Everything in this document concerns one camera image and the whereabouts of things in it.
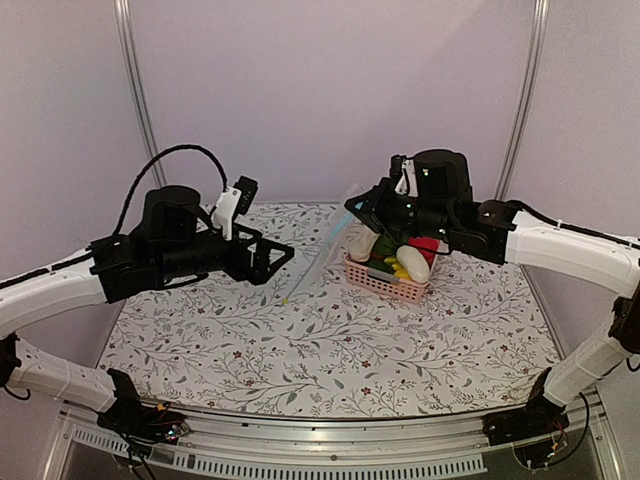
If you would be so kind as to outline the toy bok choy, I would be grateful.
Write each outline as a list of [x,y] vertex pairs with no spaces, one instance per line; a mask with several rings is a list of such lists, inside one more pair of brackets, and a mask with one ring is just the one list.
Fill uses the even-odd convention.
[[367,226],[360,226],[355,237],[349,241],[348,254],[352,261],[366,262],[371,253],[392,255],[396,251],[393,239],[387,234],[378,234]]

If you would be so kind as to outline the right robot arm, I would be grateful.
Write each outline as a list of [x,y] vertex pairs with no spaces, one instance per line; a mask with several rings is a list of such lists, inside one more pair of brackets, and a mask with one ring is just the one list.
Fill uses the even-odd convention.
[[598,328],[542,371],[525,403],[483,417],[492,445],[549,434],[568,425],[567,406],[639,352],[639,241],[577,226],[521,200],[477,201],[467,159],[448,149],[395,155],[389,172],[345,208],[371,231],[400,242],[428,237],[496,265],[570,278],[610,293]]

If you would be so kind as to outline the clear zip top bag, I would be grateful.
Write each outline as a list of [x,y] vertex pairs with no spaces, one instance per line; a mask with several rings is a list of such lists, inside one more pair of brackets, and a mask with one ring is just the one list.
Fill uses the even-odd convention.
[[324,272],[330,268],[342,247],[347,241],[348,232],[352,224],[356,221],[353,213],[345,207],[345,202],[364,192],[364,188],[358,183],[352,184],[343,193],[342,198],[337,203],[330,218],[328,232],[322,237],[320,249],[313,258],[301,277],[296,281],[294,287],[282,300],[282,304],[291,304],[302,298],[313,298],[321,291]]

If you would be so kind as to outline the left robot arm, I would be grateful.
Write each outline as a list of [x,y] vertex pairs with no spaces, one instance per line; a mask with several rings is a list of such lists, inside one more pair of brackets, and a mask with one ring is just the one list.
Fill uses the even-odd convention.
[[167,402],[142,403],[130,376],[90,369],[44,352],[18,331],[57,315],[114,304],[147,291],[168,291],[222,272],[237,282],[263,285],[294,256],[290,246],[236,223],[257,185],[243,177],[227,187],[213,212],[186,186],[149,191],[141,222],[74,255],[1,284],[1,386],[11,396],[34,391],[94,411],[97,423],[125,438],[175,443],[188,433],[183,414]]

